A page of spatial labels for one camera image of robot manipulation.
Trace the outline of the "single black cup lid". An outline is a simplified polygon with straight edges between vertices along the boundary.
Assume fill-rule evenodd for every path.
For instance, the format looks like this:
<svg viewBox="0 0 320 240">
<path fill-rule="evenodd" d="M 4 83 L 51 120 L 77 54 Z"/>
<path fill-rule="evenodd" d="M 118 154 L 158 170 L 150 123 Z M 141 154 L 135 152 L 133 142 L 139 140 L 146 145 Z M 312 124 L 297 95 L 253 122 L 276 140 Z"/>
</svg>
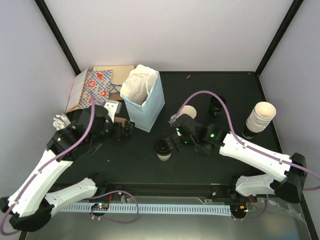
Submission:
<svg viewBox="0 0 320 240">
<path fill-rule="evenodd" d="M 157 154 L 166 156 L 171 153 L 170 147 L 165 139 L 159 139 L 155 143 L 155 151 Z"/>
</svg>

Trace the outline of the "light blue paper bag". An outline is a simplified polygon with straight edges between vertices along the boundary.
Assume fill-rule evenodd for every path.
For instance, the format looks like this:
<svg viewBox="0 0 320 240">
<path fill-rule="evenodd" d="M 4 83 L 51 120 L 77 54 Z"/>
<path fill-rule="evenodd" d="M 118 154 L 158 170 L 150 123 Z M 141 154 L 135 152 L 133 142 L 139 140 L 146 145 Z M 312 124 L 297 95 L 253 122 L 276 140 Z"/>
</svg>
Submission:
<svg viewBox="0 0 320 240">
<path fill-rule="evenodd" d="M 130 121 L 136 128 L 149 133 L 165 105 L 160 73 L 139 64 L 123 82 L 120 96 Z"/>
</svg>

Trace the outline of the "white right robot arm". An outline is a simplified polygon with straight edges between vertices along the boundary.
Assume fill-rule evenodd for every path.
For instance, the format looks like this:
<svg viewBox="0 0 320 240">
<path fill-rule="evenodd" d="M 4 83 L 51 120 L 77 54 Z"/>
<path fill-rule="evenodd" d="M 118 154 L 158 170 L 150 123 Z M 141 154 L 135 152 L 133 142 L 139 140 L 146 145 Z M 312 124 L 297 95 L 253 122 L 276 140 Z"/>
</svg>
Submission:
<svg viewBox="0 0 320 240">
<path fill-rule="evenodd" d="M 300 153 L 287 155 L 258 146 L 226 132 L 216 124 L 204 126 L 187 114 L 180 115 L 172 124 L 176 132 L 165 139 L 169 151 L 181 151 L 187 146 L 204 156 L 216 151 L 220 155 L 239 160 L 263 173 L 240 176 L 228 187 L 228 198 L 234 202 L 252 195 L 275 195 L 299 203 L 307 173 L 306 158 Z"/>
</svg>

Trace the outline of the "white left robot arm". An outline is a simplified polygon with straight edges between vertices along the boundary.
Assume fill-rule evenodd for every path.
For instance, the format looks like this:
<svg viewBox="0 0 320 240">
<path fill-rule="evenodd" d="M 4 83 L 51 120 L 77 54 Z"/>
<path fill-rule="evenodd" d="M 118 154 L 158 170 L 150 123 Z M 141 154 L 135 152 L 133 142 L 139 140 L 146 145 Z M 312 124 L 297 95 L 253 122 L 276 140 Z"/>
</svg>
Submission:
<svg viewBox="0 0 320 240">
<path fill-rule="evenodd" d="M 106 139 L 129 139 L 134 122 L 117 114 L 120 106 L 108 102 L 57 116 L 57 131 L 22 186 L 11 196 L 0 199 L 0 210 L 9 217 L 13 229 L 35 232 L 44 227 L 61 209 L 81 200 L 101 200 L 108 195 L 107 182 L 92 173 L 78 183 L 50 192 L 60 175 L 76 159 L 93 154 Z"/>
</svg>

